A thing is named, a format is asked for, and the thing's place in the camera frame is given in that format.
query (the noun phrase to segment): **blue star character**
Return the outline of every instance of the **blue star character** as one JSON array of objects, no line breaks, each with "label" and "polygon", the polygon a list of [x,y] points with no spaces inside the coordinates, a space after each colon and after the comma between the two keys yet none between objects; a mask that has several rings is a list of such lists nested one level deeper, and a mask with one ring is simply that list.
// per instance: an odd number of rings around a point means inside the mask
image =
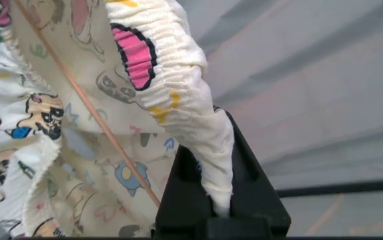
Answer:
[{"label": "blue star character", "polygon": [[[135,162],[134,165],[138,173],[150,187],[150,182],[147,178],[147,166],[138,162]],[[119,183],[127,189],[131,197],[135,195],[138,188],[143,187],[137,177],[132,173],[131,169],[126,165],[125,161],[120,162],[119,167],[117,167],[114,174]]]}]

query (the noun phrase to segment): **garment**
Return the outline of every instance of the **garment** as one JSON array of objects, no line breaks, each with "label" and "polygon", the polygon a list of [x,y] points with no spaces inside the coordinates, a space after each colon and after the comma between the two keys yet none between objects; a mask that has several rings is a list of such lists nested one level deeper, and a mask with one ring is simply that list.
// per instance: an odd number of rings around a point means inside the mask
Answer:
[{"label": "garment", "polygon": [[[158,198],[182,144],[226,216],[233,129],[212,106],[183,9],[174,0],[20,3]],[[77,135],[93,156],[74,150]],[[0,0],[2,226],[12,236],[142,236],[156,213],[18,6]]]}]

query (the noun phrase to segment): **printed fabric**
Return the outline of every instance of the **printed fabric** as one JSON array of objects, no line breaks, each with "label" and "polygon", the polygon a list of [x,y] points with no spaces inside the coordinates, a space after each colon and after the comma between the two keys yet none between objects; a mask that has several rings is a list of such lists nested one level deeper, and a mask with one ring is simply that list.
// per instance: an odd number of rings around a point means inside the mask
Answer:
[{"label": "printed fabric", "polygon": [[174,0],[0,0],[0,225],[12,237],[139,237],[157,213],[18,3],[157,197],[181,144],[226,216],[233,129]]}]

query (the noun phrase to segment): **wrinkled fabric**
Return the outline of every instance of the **wrinkled fabric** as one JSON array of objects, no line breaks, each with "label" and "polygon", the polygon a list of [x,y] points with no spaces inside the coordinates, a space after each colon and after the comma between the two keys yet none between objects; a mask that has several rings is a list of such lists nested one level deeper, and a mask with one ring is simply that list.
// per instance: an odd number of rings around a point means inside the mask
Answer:
[{"label": "wrinkled fabric", "polygon": [[[171,0],[20,1],[161,199],[179,144],[227,216],[233,129]],[[93,156],[77,152],[77,138]],[[149,236],[157,208],[21,15],[0,0],[0,224],[16,236]]]}]

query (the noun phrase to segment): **black object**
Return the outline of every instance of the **black object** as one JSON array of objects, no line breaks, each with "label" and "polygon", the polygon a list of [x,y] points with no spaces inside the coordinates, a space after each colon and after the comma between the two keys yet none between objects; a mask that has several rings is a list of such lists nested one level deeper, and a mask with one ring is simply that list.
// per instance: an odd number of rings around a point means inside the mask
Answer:
[{"label": "black object", "polygon": [[232,116],[233,192],[230,218],[216,217],[200,181],[198,162],[179,146],[155,222],[155,238],[285,237],[291,218]]}]

